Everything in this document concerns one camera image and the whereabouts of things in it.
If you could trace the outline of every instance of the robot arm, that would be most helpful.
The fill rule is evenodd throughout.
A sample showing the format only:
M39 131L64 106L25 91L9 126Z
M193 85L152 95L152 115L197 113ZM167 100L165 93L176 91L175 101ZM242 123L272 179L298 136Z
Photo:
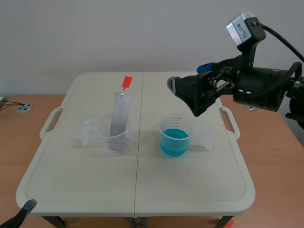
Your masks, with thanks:
M302 64L295 62L289 70L253 67L256 47L266 37L264 30L286 44L302 61L304 57L251 13L236 16L227 24L227 29L242 55L202 65L196 76L171 77L167 80L168 88L195 116L204 113L221 95L233 95L237 103L276 112L288 91L286 96L291 98L291 113L286 117L296 120L304 128L304 107L300 102L304 100ZM220 80L225 83L218 86Z

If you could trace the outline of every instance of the table leg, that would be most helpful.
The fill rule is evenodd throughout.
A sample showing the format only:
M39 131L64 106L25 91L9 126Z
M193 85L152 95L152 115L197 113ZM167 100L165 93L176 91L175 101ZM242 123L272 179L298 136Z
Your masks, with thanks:
M223 216L214 228L224 228L233 216Z
M59 216L42 216L46 221L52 224L56 228L65 228L66 225Z
M138 217L137 219L140 219L141 220L140 222L136 222L135 218L126 218L126 219L128 219L129 221L130 228L138 228L138 227L148 228L146 217L143 218Z
M137 228L135 218L126 218L129 221L130 228Z
M142 228L148 228L147 218L141 218Z

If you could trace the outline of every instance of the clear measuring cup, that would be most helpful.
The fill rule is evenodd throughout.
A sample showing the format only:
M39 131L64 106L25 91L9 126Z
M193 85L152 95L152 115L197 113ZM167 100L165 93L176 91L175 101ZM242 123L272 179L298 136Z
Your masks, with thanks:
M115 154L123 154L129 151L132 141L131 126L134 123L132 118L128 118L125 132L110 136L112 114L104 113L95 120L85 121L81 129L81 144L88 144L89 131L93 130L101 139L102 144Z
M180 156L190 145L194 133L202 133L205 147L211 150L212 136L209 127L203 122L196 122L186 115L172 112L157 120L160 130L161 150L170 156Z

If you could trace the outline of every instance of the wooden table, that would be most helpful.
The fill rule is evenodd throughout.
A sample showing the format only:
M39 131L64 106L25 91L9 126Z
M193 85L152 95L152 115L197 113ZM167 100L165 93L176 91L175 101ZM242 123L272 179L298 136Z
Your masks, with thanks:
M18 212L15 193L39 144L39 132L63 95L15 96L11 101L32 102L34 108L17 113L16 107L0 112L0 223ZM233 112L241 137L238 141L256 188L256 200L233 228L286 228L304 224L304 149L279 113L248 111L232 102L222 103ZM214 227L217 217L155 217L150 228ZM122 218L66 218L70 228L128 227ZM28 217L24 228L52 227L41 218Z

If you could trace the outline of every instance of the blue liquid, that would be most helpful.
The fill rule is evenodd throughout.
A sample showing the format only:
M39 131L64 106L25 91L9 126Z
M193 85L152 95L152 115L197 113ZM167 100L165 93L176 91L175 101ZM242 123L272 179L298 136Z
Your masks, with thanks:
M184 131L180 129L167 129L163 132L165 135L175 138L175 139L183 139L187 138L188 135ZM170 156L181 156L185 153L189 148L190 139L185 140L175 140L166 137L165 135L161 134L161 150Z

